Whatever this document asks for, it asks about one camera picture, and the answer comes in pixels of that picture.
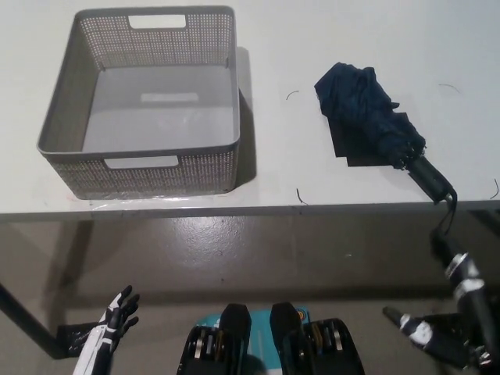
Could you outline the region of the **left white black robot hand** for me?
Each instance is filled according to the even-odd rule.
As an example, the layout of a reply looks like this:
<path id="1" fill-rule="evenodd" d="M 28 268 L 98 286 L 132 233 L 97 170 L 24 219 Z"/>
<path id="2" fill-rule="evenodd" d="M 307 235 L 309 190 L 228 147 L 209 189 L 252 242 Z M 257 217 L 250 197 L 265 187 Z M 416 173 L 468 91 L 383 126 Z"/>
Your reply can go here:
<path id="1" fill-rule="evenodd" d="M 108 375 L 120 340 L 139 321 L 139 294 L 126 286 L 109 303 L 97 325 L 93 327 L 80 352 L 73 375 Z"/>

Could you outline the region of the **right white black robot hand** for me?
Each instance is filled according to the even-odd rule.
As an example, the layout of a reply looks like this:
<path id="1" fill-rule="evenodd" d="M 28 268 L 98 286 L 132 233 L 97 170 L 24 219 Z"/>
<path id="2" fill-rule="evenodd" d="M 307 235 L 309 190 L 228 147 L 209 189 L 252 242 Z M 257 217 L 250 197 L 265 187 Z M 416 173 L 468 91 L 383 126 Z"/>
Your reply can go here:
<path id="1" fill-rule="evenodd" d="M 450 283 L 457 311 L 415 317 L 386 306 L 383 314 L 414 347 L 438 362 L 498 374 L 499 304 L 492 301 L 468 252 L 441 230 L 431 233 L 430 244 Z"/>

